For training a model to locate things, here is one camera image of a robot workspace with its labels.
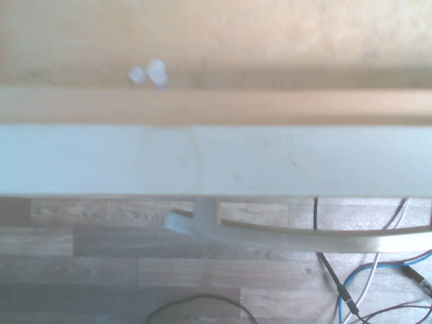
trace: wooden surface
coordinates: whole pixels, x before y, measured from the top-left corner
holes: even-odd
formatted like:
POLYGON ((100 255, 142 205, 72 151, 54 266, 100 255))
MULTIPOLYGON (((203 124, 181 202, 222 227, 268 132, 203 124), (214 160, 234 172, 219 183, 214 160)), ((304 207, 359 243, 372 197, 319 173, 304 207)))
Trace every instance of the wooden surface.
POLYGON ((0 88, 0 123, 430 125, 426 90, 145 91, 0 88))
POLYGON ((159 57, 168 88, 430 88, 431 16, 428 0, 1 0, 0 83, 126 87, 159 57))
MULTIPOLYGON (((240 301, 260 324, 336 323, 335 286, 314 254, 227 246, 164 230, 167 211, 191 210, 191 199, 0 198, 0 322, 141 324, 168 301, 212 292, 240 301)), ((311 198, 222 201, 223 218, 312 227, 311 198)), ((398 199, 320 198, 319 228, 380 228, 399 204, 398 199)), ((431 208, 430 199, 414 199, 401 226, 428 224, 431 208)), ((382 259, 411 255, 383 254, 382 259)), ((344 279, 373 255, 327 258, 344 279)), ((414 268, 430 280, 431 263, 414 268)), ((354 296, 366 278, 367 271, 352 282, 354 296)), ((422 296, 398 271, 378 269, 360 311, 367 314, 422 296)), ((373 323, 414 323, 424 314, 407 308, 373 323)), ((154 323, 249 322, 235 307, 199 300, 168 310, 154 323)))

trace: wooden floor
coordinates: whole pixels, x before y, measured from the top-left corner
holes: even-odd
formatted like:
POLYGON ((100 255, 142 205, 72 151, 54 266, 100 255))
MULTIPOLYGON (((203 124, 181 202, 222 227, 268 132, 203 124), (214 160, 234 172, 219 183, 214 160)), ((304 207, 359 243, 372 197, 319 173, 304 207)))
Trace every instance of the wooden floor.
MULTIPOLYGON (((313 226, 311 198, 226 198, 224 218, 281 227, 313 226)), ((402 227, 427 225, 431 200, 414 199, 402 227)), ((320 229, 379 229, 398 199, 320 198, 320 229)), ((191 198, 0 198, 0 323, 138 324, 166 302, 222 294, 259 323, 336 323, 335 286, 315 254, 230 246, 163 229, 170 209, 191 198)), ((386 254, 382 260, 414 254, 386 254)), ((328 254, 341 279, 373 255, 328 254)), ((432 261, 414 266, 432 281, 432 261)), ((358 295, 360 274, 350 291, 358 295)), ((397 270, 378 269, 363 315, 424 294, 397 270)), ((414 323, 426 310, 404 309, 372 323, 414 323)), ((214 300, 173 307, 153 323, 249 323, 214 300)))

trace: blue cable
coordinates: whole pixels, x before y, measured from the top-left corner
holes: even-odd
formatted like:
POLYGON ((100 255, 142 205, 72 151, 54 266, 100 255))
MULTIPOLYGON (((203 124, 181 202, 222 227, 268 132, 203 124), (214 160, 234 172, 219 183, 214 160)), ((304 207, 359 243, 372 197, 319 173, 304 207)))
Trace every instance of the blue cable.
MULTIPOLYGON (((377 265, 377 268, 400 268, 403 267, 405 265, 415 265, 416 263, 419 263, 421 261, 426 260, 427 258, 429 258, 430 256, 432 256, 432 252, 411 262, 407 262, 407 263, 400 263, 400 264, 396 264, 396 265, 377 265)), ((363 270, 367 270, 367 269, 371 269, 372 265, 368 265, 364 268, 360 268, 359 270, 357 270, 356 272, 354 272, 350 277, 348 277, 348 279, 346 280, 345 283, 345 287, 347 287, 350 282, 354 279, 354 277, 356 275, 358 275, 360 272, 362 272, 363 270)), ((342 324, 342 298, 339 297, 339 324, 342 324)))

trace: laminate floor plank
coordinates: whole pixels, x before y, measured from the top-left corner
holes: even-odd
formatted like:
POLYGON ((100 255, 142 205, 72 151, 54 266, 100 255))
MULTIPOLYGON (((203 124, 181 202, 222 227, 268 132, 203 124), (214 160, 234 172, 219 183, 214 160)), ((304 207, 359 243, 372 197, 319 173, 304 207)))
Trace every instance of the laminate floor plank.
POLYGON ((288 227, 313 229, 313 200, 306 203, 288 205, 288 227))
MULTIPOLYGON (((343 197, 343 205, 366 205, 366 206, 394 206, 400 204, 400 198, 359 198, 359 197, 343 197)), ((410 206, 416 207, 432 207, 432 199, 430 198, 411 198, 410 206)))
MULTIPOLYGON (((315 319, 337 323, 335 318, 335 298, 337 292, 328 294, 315 291, 292 290, 249 290, 241 289, 241 303, 252 314, 263 318, 280 319, 315 319)), ((364 301, 359 306, 360 313, 367 315, 374 311, 387 308, 401 302, 424 297, 422 292, 417 293, 370 293, 366 296, 369 302, 364 301)), ((247 315, 242 311, 241 317, 247 315)), ((407 308, 398 314, 388 313, 386 323, 414 323, 414 311, 407 308)))
MULTIPOLYGON (((88 286, 30 283, 0 284, 0 311, 117 315, 145 319, 156 308, 197 293, 221 294, 237 302, 240 290, 232 288, 172 288, 88 286)), ((237 317, 238 308, 206 298, 174 306, 167 314, 178 316, 237 317)))
POLYGON ((303 196, 219 196, 221 203, 279 204, 290 205, 313 201, 313 197, 303 196))
MULTIPOLYGON (((381 230, 397 210, 398 205, 324 205, 318 202, 318 229, 381 230)), ((399 228, 424 226, 430 222, 430 206, 410 204, 399 228)))
POLYGON ((0 197, 0 226, 29 226, 30 199, 0 197))
POLYGON ((92 315, 0 312, 4 324, 94 324, 92 315))
POLYGON ((263 204, 247 202, 221 202, 219 216, 230 221, 268 225, 275 227, 288 226, 287 204, 263 204))
POLYGON ((0 282, 136 285, 137 260, 0 255, 0 282))
MULTIPOLYGON (((357 268, 358 265, 362 265, 373 261, 374 254, 336 254, 327 253, 325 257, 329 261, 333 270, 339 277, 340 281, 344 281, 347 276, 357 268)), ((406 256, 398 256, 397 253, 381 254, 380 261, 394 261, 402 260, 406 256)), ((424 276, 428 276, 430 268, 432 267, 432 257, 427 260, 413 265, 412 268, 416 269, 419 273, 424 276)), ((321 274, 321 278, 324 282, 329 283, 329 285, 334 289, 333 280, 328 274, 325 266, 316 257, 313 256, 310 262, 310 268, 319 268, 317 271, 321 274)), ((369 276, 370 269, 360 272, 354 280, 349 285, 349 290, 352 296, 357 296, 365 286, 367 277, 369 276)), ((375 271, 372 284, 369 288, 370 292, 416 292, 419 290, 419 285, 406 276, 402 275, 399 269, 389 269, 389 268, 378 268, 375 271)))
POLYGON ((72 255, 72 229, 0 226, 0 254, 72 255))
POLYGON ((283 261, 139 259, 138 285, 330 290, 321 270, 283 261))
POLYGON ((168 229, 74 230, 74 255, 176 259, 310 260, 310 253, 271 250, 210 241, 168 229))
MULTIPOLYGON (((315 319, 263 319, 256 318, 258 324, 329 324, 329 321, 317 321, 315 319)), ((137 318, 116 317, 112 315, 97 315, 94 324, 143 324, 137 318)), ((247 318, 220 318, 220 317, 155 317, 151 324, 252 324, 247 318)))
POLYGON ((31 224, 46 227, 149 227, 163 228, 172 209, 193 211, 190 201, 36 198, 31 224))

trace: stain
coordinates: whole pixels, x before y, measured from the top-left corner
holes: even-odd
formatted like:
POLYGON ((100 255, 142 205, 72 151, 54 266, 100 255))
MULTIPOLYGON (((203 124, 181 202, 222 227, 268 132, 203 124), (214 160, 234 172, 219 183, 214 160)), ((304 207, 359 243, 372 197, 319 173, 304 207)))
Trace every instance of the stain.
POLYGON ((189 78, 194 87, 199 89, 208 89, 209 85, 207 84, 207 79, 204 73, 191 71, 189 73, 189 78))
POLYGON ((203 69, 207 69, 209 67, 209 58, 207 56, 203 56, 201 58, 201 66, 203 69))
POLYGON ((263 141, 263 146, 264 146, 264 147, 270 147, 270 146, 271 146, 271 143, 270 143, 268 140, 264 140, 264 141, 263 141))
POLYGON ((411 27, 417 28, 419 25, 419 22, 416 19, 411 19, 411 27))
POLYGON ((35 6, 35 3, 36 1, 34 1, 34 0, 26 0, 25 2, 24 2, 24 4, 25 5, 27 5, 28 7, 34 7, 35 6))
POLYGON ((140 3, 141 8, 146 9, 146 5, 144 3, 144 0, 138 0, 138 2, 140 3))
POLYGON ((144 184, 149 181, 147 170, 151 169, 151 165, 147 156, 151 153, 151 146, 153 145, 153 130, 154 128, 147 128, 140 131, 134 157, 134 173, 137 174, 137 182, 144 184))
POLYGON ((40 78, 41 77, 41 75, 38 72, 34 72, 34 71, 29 72, 28 76, 30 76, 31 78, 40 78))
POLYGON ((201 152, 200 146, 198 145, 198 141, 196 140, 194 131, 188 128, 188 134, 190 138, 190 143, 192 144, 192 148, 194 149, 196 160, 198 161, 198 170, 196 171, 196 179, 195 179, 195 188, 200 188, 201 178, 203 177, 203 152, 201 152))
POLYGON ((363 61, 365 63, 375 62, 379 59, 379 52, 376 49, 369 49, 363 53, 363 61))
POLYGON ((321 16, 321 19, 325 15, 326 11, 327 11, 327 3, 325 0, 321 0, 321 5, 319 6, 319 14, 321 16))
POLYGON ((233 172, 232 177, 237 181, 240 181, 242 179, 242 176, 238 172, 233 172))
POLYGON ((178 164, 181 165, 182 167, 187 167, 188 166, 188 162, 186 161, 186 159, 182 156, 177 156, 178 159, 178 164))
POLYGON ((299 166, 299 164, 297 164, 297 161, 296 161, 296 160, 291 160, 291 164, 292 164, 295 168, 299 169, 301 173, 303 173, 304 175, 306 175, 306 169, 303 168, 303 167, 301 167, 301 166, 299 166))

